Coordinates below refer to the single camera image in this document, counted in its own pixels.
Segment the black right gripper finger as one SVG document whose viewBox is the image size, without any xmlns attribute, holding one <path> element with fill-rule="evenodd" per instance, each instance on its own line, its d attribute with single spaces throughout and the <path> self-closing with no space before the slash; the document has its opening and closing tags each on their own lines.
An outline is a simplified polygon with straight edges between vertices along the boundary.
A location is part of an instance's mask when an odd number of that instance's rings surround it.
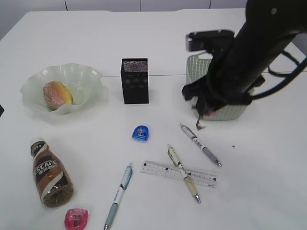
<svg viewBox="0 0 307 230">
<path fill-rule="evenodd" d="M 217 101 L 217 100 L 211 100 L 208 102 L 209 106 L 209 111 L 208 114 L 215 114 L 218 110 L 221 108 L 227 106 L 228 104 L 222 102 L 222 101 Z"/>
<path fill-rule="evenodd" d="M 200 94 L 198 96 L 192 97 L 192 110 L 194 112 L 195 108 L 200 114 L 204 114 L 209 111 L 207 96 L 205 94 Z"/>
</svg>

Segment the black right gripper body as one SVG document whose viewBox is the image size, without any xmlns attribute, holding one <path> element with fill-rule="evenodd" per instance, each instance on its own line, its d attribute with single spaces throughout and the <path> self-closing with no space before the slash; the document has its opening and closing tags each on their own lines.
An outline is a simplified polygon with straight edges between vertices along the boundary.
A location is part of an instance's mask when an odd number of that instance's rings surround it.
<svg viewBox="0 0 307 230">
<path fill-rule="evenodd" d="M 249 105 L 264 97 L 262 93 L 251 95 L 248 92 L 265 82 L 264 70 L 265 59 L 259 55 L 229 57 L 226 53 L 213 54 L 206 75 L 186 84 L 182 94 L 186 101 L 205 94 L 207 102 L 217 100 L 228 105 Z"/>
</svg>

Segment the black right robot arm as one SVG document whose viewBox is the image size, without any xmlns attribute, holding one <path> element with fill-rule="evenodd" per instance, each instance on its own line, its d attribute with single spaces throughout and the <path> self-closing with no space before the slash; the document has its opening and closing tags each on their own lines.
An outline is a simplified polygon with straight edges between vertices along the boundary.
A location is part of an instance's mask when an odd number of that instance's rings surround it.
<svg viewBox="0 0 307 230">
<path fill-rule="evenodd" d="M 240 31 L 191 32 L 186 35 L 188 51 L 204 50 L 212 55 L 207 73 L 182 89 L 184 99 L 197 98 L 194 109 L 199 116 L 211 115 L 228 105 L 249 105 L 276 93 L 294 80 L 307 66 L 296 61 L 287 74 L 272 71 L 282 78 L 275 87 L 250 94 L 265 79 L 262 73 L 279 56 L 293 56 L 285 50 L 293 39 L 307 31 L 307 3 L 304 0 L 249 0 L 246 20 Z"/>
</svg>

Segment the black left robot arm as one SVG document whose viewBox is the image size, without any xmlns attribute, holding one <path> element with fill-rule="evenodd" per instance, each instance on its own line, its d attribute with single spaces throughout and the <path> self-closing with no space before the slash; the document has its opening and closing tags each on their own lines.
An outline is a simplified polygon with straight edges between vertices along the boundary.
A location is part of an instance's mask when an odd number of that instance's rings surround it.
<svg viewBox="0 0 307 230">
<path fill-rule="evenodd" d="M 2 116 L 3 112 L 4 112 L 4 109 L 3 109 L 3 107 L 0 105 L 0 117 Z"/>
</svg>

